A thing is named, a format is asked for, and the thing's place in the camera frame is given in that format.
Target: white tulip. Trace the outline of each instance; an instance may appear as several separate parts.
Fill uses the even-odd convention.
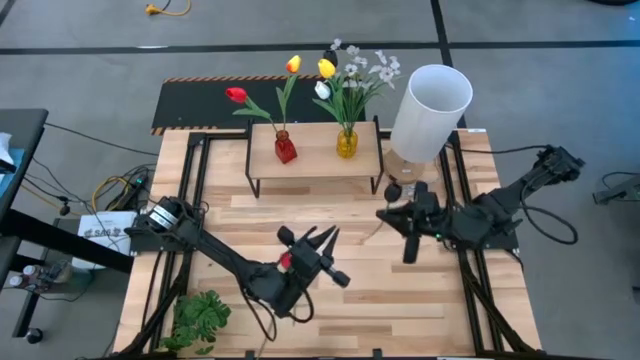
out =
[[[323,82],[316,82],[315,90],[318,97],[322,100],[327,100],[329,96],[331,96],[331,89]]]

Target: wooden tabletop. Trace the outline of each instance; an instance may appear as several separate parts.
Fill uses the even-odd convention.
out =
[[[358,122],[358,151],[351,159],[336,155],[336,141],[342,127],[337,122],[287,124],[289,139],[298,157],[283,164],[273,156],[275,133],[270,124],[253,126],[249,176],[253,179],[303,177],[374,177],[380,174],[376,124]]]
[[[188,131],[167,131],[151,190],[152,197],[176,195],[187,146]],[[462,148],[488,150],[486,133],[460,132]],[[383,141],[383,148],[389,143]],[[368,179],[263,180],[259,199],[244,177],[246,141],[212,143],[203,200],[211,206],[205,229],[249,259],[274,261],[284,250],[275,233],[287,225],[302,234],[313,225],[341,229],[334,256],[335,268],[351,277],[346,289],[320,274],[309,292],[315,318],[307,324],[277,321],[278,338],[267,343],[264,356],[371,356],[382,348],[385,356],[471,355],[474,353],[457,256],[436,241],[423,237],[416,264],[402,263],[403,239],[380,224],[375,210],[385,207],[382,194],[371,195]],[[453,156],[449,156],[456,194],[461,194]],[[465,153],[472,195],[499,186],[491,155]],[[197,160],[191,173],[193,194]],[[429,164],[423,179],[446,197],[440,166]],[[503,251],[486,251],[487,268],[497,307],[522,338],[539,347],[537,331],[520,266]],[[114,350],[128,345],[140,329],[142,312],[156,253],[135,260],[125,298]],[[181,263],[178,257],[176,270]],[[155,308],[161,265],[151,297]],[[229,325],[219,332],[213,356],[241,357],[258,350],[264,340],[258,324],[242,300],[233,276],[204,255],[194,256],[189,293],[214,289],[232,308]],[[298,317],[309,310],[304,300],[295,308]],[[485,347],[491,348],[486,316],[480,310]],[[261,311],[268,324],[266,313]],[[167,313],[165,334],[170,330]],[[198,347],[183,350],[194,357]]]

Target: floor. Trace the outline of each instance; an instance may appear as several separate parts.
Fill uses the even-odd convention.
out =
[[[422,64],[442,62],[431,7],[438,1],[194,0],[192,11],[178,18],[147,17],[147,2],[0,0],[0,14],[7,15],[0,24],[0,107],[46,108],[52,123],[154,152],[160,138],[150,136],[149,128],[162,80],[279,74],[294,53],[255,45],[329,44],[334,37],[374,48],[379,43],[398,56],[406,75]],[[570,220],[580,232],[577,245],[552,243],[528,224],[518,229],[544,348],[637,358],[640,304],[632,286],[640,286],[640,206],[596,206],[591,193],[602,187],[600,177],[607,172],[640,171],[640,43],[634,41],[640,40],[640,6],[583,0],[439,3],[453,64],[475,90],[467,125],[487,128],[494,149],[551,143],[587,163],[575,183],[546,188],[530,200]],[[174,0],[170,10],[183,6]],[[312,17],[322,20],[310,25]],[[175,48],[140,48],[145,46]],[[262,51],[249,51],[256,48]],[[309,59],[303,71],[315,72],[320,50],[300,53]],[[392,126],[407,79],[396,83],[399,90],[389,92],[386,102],[368,108],[380,115],[383,127]],[[51,128],[36,157],[81,197],[109,175],[154,162]],[[534,157],[497,156],[503,184],[517,179]],[[35,164],[29,172],[45,176]],[[18,194],[15,207],[45,221],[56,216],[28,193]],[[38,249],[25,244],[23,252]],[[46,331],[47,341],[38,345],[10,338],[24,294],[3,291],[0,349],[12,359],[101,356],[113,336],[126,282],[124,275],[102,271],[80,300],[43,301],[33,324]]]

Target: white lampshade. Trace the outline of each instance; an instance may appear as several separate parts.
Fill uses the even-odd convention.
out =
[[[444,65],[411,74],[391,132],[391,147],[405,161],[433,160],[473,98],[469,80]]]

